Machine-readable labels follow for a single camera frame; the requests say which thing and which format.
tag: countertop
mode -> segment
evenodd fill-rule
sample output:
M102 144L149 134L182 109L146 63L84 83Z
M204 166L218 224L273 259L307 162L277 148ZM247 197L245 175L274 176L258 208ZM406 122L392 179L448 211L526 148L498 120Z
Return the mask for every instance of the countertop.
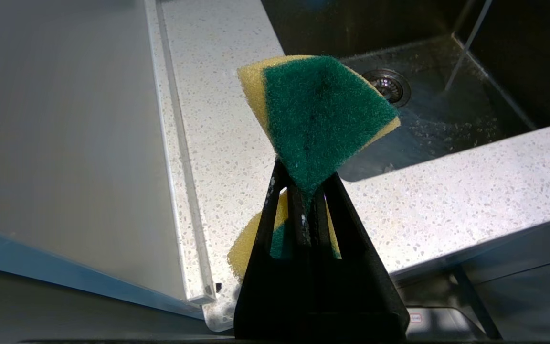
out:
M240 287L227 253L275 160L236 69L283 52L259 0L146 4L186 295L221 331ZM550 221L550 127L344 183L396 272Z

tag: green scouring pad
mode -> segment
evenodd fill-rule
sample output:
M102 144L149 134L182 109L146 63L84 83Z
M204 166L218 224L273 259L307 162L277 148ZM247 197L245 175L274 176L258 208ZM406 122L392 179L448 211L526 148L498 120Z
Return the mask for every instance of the green scouring pad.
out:
M396 109L332 57L276 57L242 67L238 75L306 200L349 157L400 125Z

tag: sink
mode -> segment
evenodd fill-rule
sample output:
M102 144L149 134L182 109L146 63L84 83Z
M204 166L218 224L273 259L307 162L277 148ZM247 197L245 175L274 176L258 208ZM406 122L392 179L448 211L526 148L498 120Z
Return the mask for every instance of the sink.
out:
M285 54L337 57L399 109L339 169L351 182L550 126L550 1L535 2L494 0L445 91L483 1L262 0Z

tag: white speckled countertop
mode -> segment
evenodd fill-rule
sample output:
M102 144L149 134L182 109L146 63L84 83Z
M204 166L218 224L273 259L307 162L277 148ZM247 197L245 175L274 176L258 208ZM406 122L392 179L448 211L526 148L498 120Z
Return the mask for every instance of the white speckled countertop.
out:
M222 283L203 306L221 331L239 288L226 255L262 210L275 159L236 69L283 52L259 0L146 8L186 294L205 303ZM550 221L550 128L345 187L386 268L405 269Z

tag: drain strainer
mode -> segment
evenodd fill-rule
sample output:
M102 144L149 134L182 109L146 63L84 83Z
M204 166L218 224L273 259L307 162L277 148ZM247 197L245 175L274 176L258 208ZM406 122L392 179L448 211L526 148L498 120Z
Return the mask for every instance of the drain strainer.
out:
M373 69L362 74L389 104L399 108L411 98L411 87L404 77L393 70Z

